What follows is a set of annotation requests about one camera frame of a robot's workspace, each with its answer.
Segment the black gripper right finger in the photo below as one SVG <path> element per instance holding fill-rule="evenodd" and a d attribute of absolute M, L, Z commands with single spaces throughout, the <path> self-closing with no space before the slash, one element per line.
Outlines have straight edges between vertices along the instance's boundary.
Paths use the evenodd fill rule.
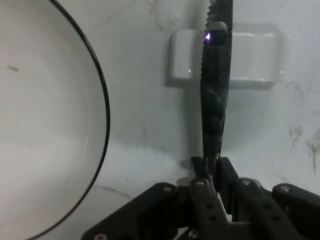
<path fill-rule="evenodd" d="M 230 160 L 215 163 L 215 187 L 234 222 L 249 222 L 270 240 L 318 240 L 320 197 L 289 183 L 271 191 L 252 178 L 240 178 Z"/>

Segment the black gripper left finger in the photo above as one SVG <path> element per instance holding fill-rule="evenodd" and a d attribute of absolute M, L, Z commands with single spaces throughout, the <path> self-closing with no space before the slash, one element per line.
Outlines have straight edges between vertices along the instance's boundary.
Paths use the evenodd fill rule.
<path fill-rule="evenodd" d="M 83 240 L 172 240 L 180 228 L 202 240 L 228 239 L 228 221 L 213 191 L 218 158 L 191 159 L 195 178 L 187 186 L 166 182 L 148 190 L 91 227 Z"/>

